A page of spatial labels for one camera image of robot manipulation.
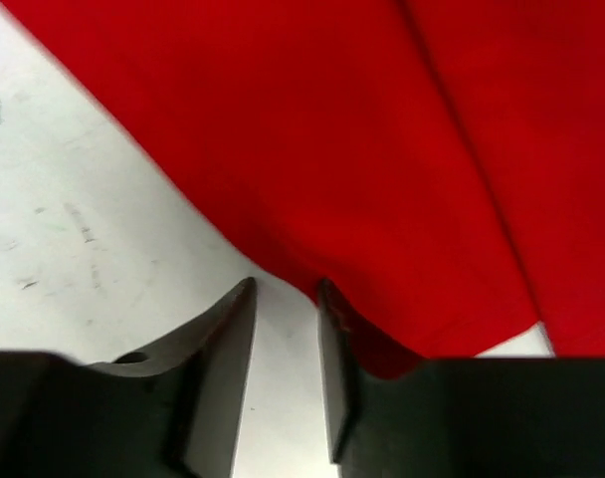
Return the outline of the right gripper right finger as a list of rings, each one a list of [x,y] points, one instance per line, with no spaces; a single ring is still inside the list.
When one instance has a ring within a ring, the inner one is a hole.
[[[343,477],[605,477],[605,358],[424,359],[318,288]]]

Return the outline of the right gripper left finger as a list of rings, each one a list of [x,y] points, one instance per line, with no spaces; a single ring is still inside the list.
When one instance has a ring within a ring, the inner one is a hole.
[[[0,477],[228,477],[257,284],[112,362],[0,351]]]

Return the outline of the red trousers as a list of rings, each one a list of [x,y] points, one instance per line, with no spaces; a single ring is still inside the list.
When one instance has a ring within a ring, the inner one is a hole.
[[[8,1],[245,255],[427,357],[605,357],[605,1]]]

